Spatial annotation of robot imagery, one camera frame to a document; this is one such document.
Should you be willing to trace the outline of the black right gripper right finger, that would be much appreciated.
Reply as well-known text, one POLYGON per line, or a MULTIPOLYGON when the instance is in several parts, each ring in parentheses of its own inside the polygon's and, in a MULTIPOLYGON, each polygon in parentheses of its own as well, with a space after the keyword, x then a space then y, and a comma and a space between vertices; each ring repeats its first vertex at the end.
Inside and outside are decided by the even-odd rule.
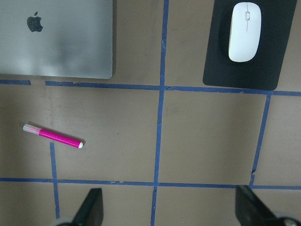
POLYGON ((278 218, 248 186, 236 186, 235 215, 241 226, 278 226, 278 218))

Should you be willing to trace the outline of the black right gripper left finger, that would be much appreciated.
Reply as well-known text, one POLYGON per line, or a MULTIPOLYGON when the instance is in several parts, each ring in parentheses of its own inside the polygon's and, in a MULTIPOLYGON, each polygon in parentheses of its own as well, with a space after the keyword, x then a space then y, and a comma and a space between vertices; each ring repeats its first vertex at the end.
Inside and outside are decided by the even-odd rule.
POLYGON ((101 226, 103 223, 103 194, 101 188, 90 189, 73 218, 75 226, 101 226))

